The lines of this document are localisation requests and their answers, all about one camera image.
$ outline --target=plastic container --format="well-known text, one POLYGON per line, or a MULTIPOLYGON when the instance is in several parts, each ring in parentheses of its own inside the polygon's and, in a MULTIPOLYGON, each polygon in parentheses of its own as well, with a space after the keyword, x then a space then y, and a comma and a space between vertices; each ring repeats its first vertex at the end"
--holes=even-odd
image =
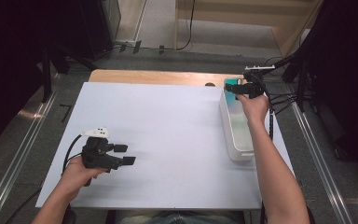
MULTIPOLYGON (((228 78, 226 83, 236 84, 236 78, 228 78)), ((226 135, 228 156, 233 161, 249 161, 255 156, 247 118, 243 114, 242 104, 235 100, 235 94, 222 91, 220 112, 226 135)))

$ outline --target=gray floor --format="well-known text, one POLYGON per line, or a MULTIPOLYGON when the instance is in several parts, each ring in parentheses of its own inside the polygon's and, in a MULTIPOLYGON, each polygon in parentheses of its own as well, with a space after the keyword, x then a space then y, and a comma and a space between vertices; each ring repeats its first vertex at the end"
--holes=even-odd
MULTIPOLYGON (((161 44, 168 47, 170 44, 169 41, 171 40, 169 35, 156 35, 165 34, 161 32, 161 30, 164 29, 158 28, 157 30, 153 30, 151 26, 152 21, 149 21, 147 18, 156 13, 151 12, 153 8, 155 8, 152 5, 153 2, 156 4, 157 1, 148 1, 148 10, 145 13, 143 28, 140 31, 139 38, 143 39, 143 44, 145 44, 143 47, 155 47, 154 45, 157 47, 161 44)), ((211 29, 217 29, 221 26, 218 24, 210 25, 214 26, 210 27, 211 29)), ((211 37, 215 32, 207 33, 208 30, 210 30, 207 29, 207 26, 197 26, 196 24, 193 29, 195 32, 194 43, 190 52, 167 51, 159 55, 156 51, 152 50, 141 50, 137 54, 132 54, 127 50, 121 53, 115 51, 105 55, 101 60, 96 62, 96 64, 102 68, 110 69, 240 74, 245 65, 262 65, 267 58, 279 56, 279 51, 277 51, 273 40, 271 40, 269 29, 266 27, 248 27, 244 29, 243 34, 247 36, 246 41, 242 41, 241 38, 237 39, 234 35, 238 31, 237 28, 234 32, 231 32, 233 34, 224 30, 224 32, 219 33, 221 35, 217 38, 211 37)), ((186 37, 182 36, 180 40, 184 42, 186 37)), ((84 68, 81 64, 71 63, 70 73, 57 80, 55 84, 57 97, 46 116, 45 123, 39 135, 34 141, 32 150, 21 169, 19 177, 2 207, 0 223, 5 223, 14 210, 26 200, 45 179, 67 122, 67 120, 62 122, 66 113, 66 107, 60 105, 74 105, 82 83, 87 81, 89 76, 90 71, 88 69, 84 68)), ((268 88, 271 92, 286 92, 284 84, 279 81, 279 76, 278 78, 269 76, 267 80, 268 88)), ((0 181, 18 150, 23 136, 26 135, 31 125, 32 116, 39 106, 40 100, 41 91, 37 92, 35 96, 30 99, 29 103, 22 109, 19 115, 12 120, 0 137, 0 181)), ((354 223, 358 223, 358 163, 354 161, 343 162, 337 160, 334 154, 334 147, 327 137, 323 124, 307 106, 306 116, 310 121, 312 130, 340 192, 347 202, 352 219, 354 223)), ((294 166, 296 177, 303 185, 307 204, 314 213, 317 223, 338 223, 293 110, 289 107, 279 114, 277 119, 294 166)), ((37 213, 34 204, 35 199, 21 210, 14 223, 29 223, 37 213)), ((76 213, 78 215, 77 223, 104 223, 106 216, 106 212, 101 210, 77 208, 76 213)), ((251 214, 247 212, 246 215, 247 221, 250 223, 251 214)), ((252 216, 253 223, 257 223, 257 211, 253 211, 252 216)))

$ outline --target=forearm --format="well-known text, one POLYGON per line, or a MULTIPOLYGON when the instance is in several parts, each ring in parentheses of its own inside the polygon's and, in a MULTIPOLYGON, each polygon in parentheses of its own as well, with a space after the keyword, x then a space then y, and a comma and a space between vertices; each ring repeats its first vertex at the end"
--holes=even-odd
POLYGON ((48 199, 34 218, 34 221, 32 222, 33 224, 62 223, 63 216, 70 200, 55 191, 56 190, 48 196, 48 199))
POLYGON ((249 121, 261 195, 268 219, 307 223, 308 213, 301 189, 269 138, 264 123, 249 121))

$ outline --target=cable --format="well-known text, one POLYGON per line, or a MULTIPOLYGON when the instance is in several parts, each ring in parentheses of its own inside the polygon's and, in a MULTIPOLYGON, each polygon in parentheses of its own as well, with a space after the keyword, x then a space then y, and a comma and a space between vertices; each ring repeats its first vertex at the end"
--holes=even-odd
POLYGON ((257 80, 258 83, 260 83, 260 85, 263 87, 264 92, 267 95, 268 98, 268 108, 269 108, 269 137, 271 138, 271 140, 273 139, 274 136, 274 125, 273 125, 273 113, 274 110, 272 108, 272 102, 271 102, 271 96, 269 95, 269 90, 267 90, 266 86, 263 85, 263 82, 260 80, 260 78, 258 78, 257 76, 253 75, 252 73, 249 73, 249 75, 251 77, 254 77, 255 80, 257 80))
POLYGON ((75 143, 77 142, 77 140, 81 137, 82 135, 78 135, 75 140, 72 142, 71 146, 69 146, 68 151, 66 152, 66 156, 65 156, 65 160, 63 161, 63 167, 62 167, 62 173, 65 171, 66 168, 66 164, 68 163, 68 157, 69 154, 71 153, 72 147, 74 147, 75 143))
POLYGON ((271 101, 276 100, 276 99, 278 99, 278 98, 281 98, 281 97, 283 97, 283 96, 296 97, 296 94, 295 94, 295 93, 277 94, 276 96, 274 96, 274 97, 271 99, 271 101))
POLYGON ((267 217, 266 217, 266 207, 264 206, 264 203, 261 202, 261 211, 260 211, 260 224, 267 223, 267 217))
POLYGON ((287 98, 285 100, 274 102, 274 103, 272 103, 272 105, 280 105, 282 103, 286 103, 288 101, 295 101, 295 100, 296 100, 296 97, 289 97, 289 98, 287 98))
MULTIPOLYGON (((272 60, 272 59, 282 59, 282 60, 284 60, 285 62, 287 62, 283 57, 271 57, 271 58, 268 58, 265 62, 264 62, 264 66, 267 66, 267 63, 270 61, 270 60, 272 60)), ((274 76, 274 77, 276 77, 276 76, 279 76, 279 75, 277 75, 277 74, 272 74, 271 72, 268 72, 268 74, 270 74, 270 75, 272 75, 272 76, 274 76)))
MULTIPOLYGON (((194 18, 194 6, 196 5, 196 0, 193 0, 193 6, 191 8, 191 16, 190 16, 190 32, 189 32, 189 38, 187 40, 187 43, 179 48, 179 49, 173 49, 173 48, 170 48, 170 49, 156 49, 156 48, 137 48, 137 49, 151 49, 151 50, 167 50, 167 51, 179 51, 179 50, 182 50, 182 49, 185 49, 187 48, 187 46, 190 44, 190 41, 191 41, 191 35, 192 35, 192 27, 193 27, 193 18, 194 18)), ((135 49, 136 47, 134 46, 131 46, 131 45, 120 45, 120 46, 126 46, 126 48, 132 48, 132 49, 135 49)))
POLYGON ((278 112, 275 113, 275 115, 280 114, 284 109, 286 109, 287 107, 289 107, 289 105, 291 105, 292 103, 294 103, 295 101, 292 100, 289 104, 287 104, 286 106, 284 106, 282 109, 280 109, 278 112))
POLYGON ((40 191, 42 190, 42 187, 40 187, 37 191, 35 191, 24 203, 22 203, 20 205, 20 207, 18 207, 16 209, 16 211, 13 213, 13 215, 11 215, 11 217, 7 220, 6 224, 10 224, 13 219, 16 217, 16 215, 20 212, 20 210, 28 203, 30 202, 34 196, 36 196, 40 191))
POLYGON ((70 161, 70 160, 73 159, 74 157, 83 155, 83 154, 85 154, 85 153, 87 153, 87 152, 90 152, 90 151, 92 151, 92 150, 93 150, 93 149, 89 149, 89 150, 86 150, 86 151, 79 152, 79 153, 75 154, 74 156, 70 157, 66 162, 70 161))
POLYGON ((296 91, 292 91, 292 92, 289 92, 289 93, 269 93, 269 95, 281 95, 281 96, 284 96, 284 95, 294 95, 296 94, 296 91))

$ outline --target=hand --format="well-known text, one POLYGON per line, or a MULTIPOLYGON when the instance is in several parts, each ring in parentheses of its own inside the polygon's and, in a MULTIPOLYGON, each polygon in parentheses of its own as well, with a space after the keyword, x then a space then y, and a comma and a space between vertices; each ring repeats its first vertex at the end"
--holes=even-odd
POLYGON ((90 178, 97 178, 99 174, 105 171, 106 169, 103 168, 87 169, 81 157, 75 157, 69 161, 60 182, 54 189, 54 193, 71 202, 90 178))
POLYGON ((269 99, 265 95, 259 95, 254 99, 249 99, 240 94, 236 94, 236 96, 242 103, 248 123, 262 122, 264 124, 264 119, 269 110, 269 99))

